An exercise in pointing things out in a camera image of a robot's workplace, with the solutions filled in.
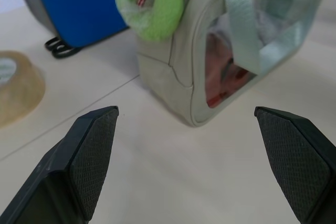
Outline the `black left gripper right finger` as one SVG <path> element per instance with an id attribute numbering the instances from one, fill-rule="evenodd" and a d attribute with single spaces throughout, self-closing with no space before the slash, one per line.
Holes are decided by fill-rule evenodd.
<path id="1" fill-rule="evenodd" d="M 255 108 L 274 177 L 300 223 L 335 223 L 335 146 L 308 119 Z"/>

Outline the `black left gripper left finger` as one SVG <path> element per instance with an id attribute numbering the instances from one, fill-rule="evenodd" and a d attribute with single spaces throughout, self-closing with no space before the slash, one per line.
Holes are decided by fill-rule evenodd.
<path id="1" fill-rule="evenodd" d="M 1 223 L 88 223 L 109 168 L 117 106 L 78 117 L 39 161 Z"/>

